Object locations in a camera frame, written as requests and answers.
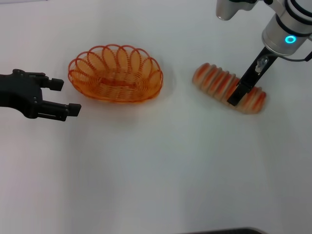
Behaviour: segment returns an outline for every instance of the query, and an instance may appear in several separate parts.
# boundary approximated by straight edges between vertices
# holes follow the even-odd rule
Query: white table
[[[264,112],[245,116],[200,93],[195,69],[242,76],[273,11],[231,21],[215,0],[49,0],[0,6],[0,73],[65,80],[45,100],[80,103],[66,122],[1,108],[0,232],[173,234],[254,227],[310,233],[311,63],[278,59],[259,85]],[[67,79],[95,45],[146,49],[164,71],[160,96],[137,106],[92,101]],[[311,51],[306,42],[293,56]]]

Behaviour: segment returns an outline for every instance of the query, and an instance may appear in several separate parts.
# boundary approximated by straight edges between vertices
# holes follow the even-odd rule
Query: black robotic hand
[[[65,121],[77,117],[80,104],[59,104],[42,99],[41,88],[61,91],[64,81],[49,79],[45,73],[30,73],[14,69],[10,75],[0,75],[0,106],[14,108],[27,118],[48,118]]]

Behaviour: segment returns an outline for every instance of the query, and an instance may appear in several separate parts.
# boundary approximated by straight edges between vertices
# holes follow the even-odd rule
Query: blue led light
[[[297,38],[295,36],[288,36],[285,38],[285,42],[287,44],[293,44],[296,42],[296,40],[297,40]]]

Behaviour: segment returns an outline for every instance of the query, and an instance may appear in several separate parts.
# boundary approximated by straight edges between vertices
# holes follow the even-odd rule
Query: robotic arm
[[[262,33],[264,49],[241,78],[228,102],[236,106],[249,93],[258,80],[280,57],[288,61],[309,61],[312,52],[305,59],[289,59],[307,40],[312,40],[312,0],[263,0],[275,11]],[[216,15],[221,20],[230,20],[239,10],[252,10],[258,0],[217,0]]]

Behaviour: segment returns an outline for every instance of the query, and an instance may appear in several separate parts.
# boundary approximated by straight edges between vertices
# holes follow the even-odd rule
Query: orange wire basket
[[[68,66],[72,85],[89,98],[114,103],[142,103],[156,98],[163,83],[158,62],[130,45],[96,46]]]

